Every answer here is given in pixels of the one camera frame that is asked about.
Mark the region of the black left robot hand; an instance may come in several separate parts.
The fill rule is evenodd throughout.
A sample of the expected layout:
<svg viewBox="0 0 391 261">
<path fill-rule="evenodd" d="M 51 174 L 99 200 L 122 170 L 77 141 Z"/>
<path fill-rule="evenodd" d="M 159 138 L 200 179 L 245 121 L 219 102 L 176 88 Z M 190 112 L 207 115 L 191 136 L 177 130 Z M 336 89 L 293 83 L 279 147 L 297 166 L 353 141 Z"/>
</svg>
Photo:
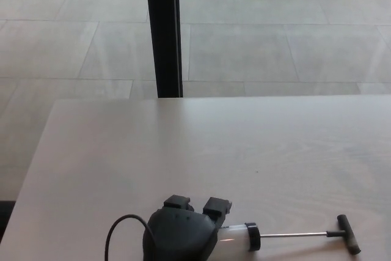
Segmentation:
<svg viewBox="0 0 391 261">
<path fill-rule="evenodd" d="M 143 235 L 144 260 L 207 260 L 230 213 L 229 200 L 211 197 L 197 213 L 190 198 L 173 195 L 147 223 Z"/>
</svg>

